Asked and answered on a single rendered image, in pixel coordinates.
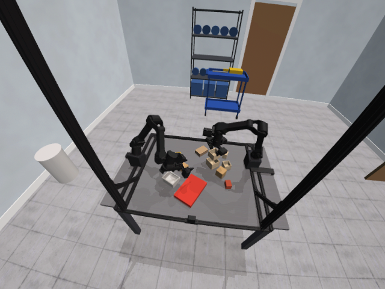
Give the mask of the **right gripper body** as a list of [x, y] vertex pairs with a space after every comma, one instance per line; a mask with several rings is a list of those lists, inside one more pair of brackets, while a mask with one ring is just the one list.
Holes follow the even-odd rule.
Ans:
[[226, 148], [221, 148], [221, 146], [220, 146], [222, 140], [223, 139], [216, 140], [216, 139], [213, 138], [213, 136], [212, 137], [206, 137], [206, 139], [205, 139], [205, 141], [207, 143], [212, 144], [215, 148], [218, 148], [218, 154], [220, 156], [222, 156], [222, 155], [227, 153], [227, 149]]

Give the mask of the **small red block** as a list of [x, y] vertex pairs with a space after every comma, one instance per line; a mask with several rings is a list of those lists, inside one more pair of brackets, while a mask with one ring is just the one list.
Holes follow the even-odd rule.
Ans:
[[231, 189], [232, 188], [232, 184], [231, 184], [230, 180], [225, 180], [224, 185], [225, 185], [226, 189]]

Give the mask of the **flat red board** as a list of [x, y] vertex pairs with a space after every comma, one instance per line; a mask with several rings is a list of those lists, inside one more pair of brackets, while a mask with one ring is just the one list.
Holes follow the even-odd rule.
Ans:
[[191, 208], [206, 185], [207, 182], [190, 174], [177, 192], [175, 192], [174, 197]]

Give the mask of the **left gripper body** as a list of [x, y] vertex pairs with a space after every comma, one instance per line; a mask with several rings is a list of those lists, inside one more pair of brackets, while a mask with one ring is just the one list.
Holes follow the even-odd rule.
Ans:
[[184, 168], [184, 166], [177, 166], [177, 165], [175, 165], [176, 164], [176, 162], [174, 162], [174, 164], [173, 164], [173, 170], [172, 170], [172, 172], [174, 172], [175, 170], [177, 170], [177, 171], [180, 171], [180, 169], [182, 170], [182, 176], [184, 177], [184, 178], [188, 178], [189, 177], [189, 174], [191, 173], [191, 171], [190, 171], [190, 169], [189, 168]]

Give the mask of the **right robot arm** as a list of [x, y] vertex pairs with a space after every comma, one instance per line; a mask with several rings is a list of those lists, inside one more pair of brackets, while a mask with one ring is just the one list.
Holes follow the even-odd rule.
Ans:
[[[257, 129], [253, 127], [254, 123], [257, 124]], [[221, 141], [221, 145], [222, 145], [224, 143], [226, 144], [227, 142], [227, 139], [222, 135], [226, 135], [226, 133], [229, 131], [238, 131], [243, 129], [250, 130], [253, 134], [257, 135], [257, 141], [256, 143], [253, 143], [253, 146], [254, 146], [253, 153], [250, 152], [251, 159], [259, 160], [260, 158], [263, 158], [262, 144], [263, 144], [264, 137], [268, 135], [268, 123], [264, 121], [247, 119], [245, 121], [233, 122], [233, 123], [218, 122], [212, 126], [212, 129], [204, 128], [203, 136], [206, 136], [206, 137], [214, 136], [214, 139], [216, 140], [223, 139]]]

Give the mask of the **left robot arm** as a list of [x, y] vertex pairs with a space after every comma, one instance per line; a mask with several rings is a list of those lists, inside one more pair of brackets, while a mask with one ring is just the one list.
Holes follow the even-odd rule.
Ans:
[[[160, 124], [160, 126], [158, 126]], [[172, 171], [173, 164], [183, 166], [183, 162], [186, 160], [183, 154], [175, 153], [172, 151], [165, 151], [165, 139], [164, 132], [165, 127], [163, 126], [163, 121], [159, 115], [148, 115], [146, 119], [146, 125], [141, 130], [138, 136], [134, 137], [130, 142], [130, 147], [132, 148], [132, 153], [130, 155], [139, 156], [141, 155], [141, 147], [145, 144], [145, 138], [148, 133], [152, 130], [152, 128], [156, 131], [156, 153], [155, 153], [155, 163], [162, 164], [160, 168], [160, 172], [164, 174], [164, 172]], [[166, 158], [167, 157], [167, 158]], [[169, 164], [169, 165], [168, 165]], [[172, 164], [172, 165], [171, 165]]]

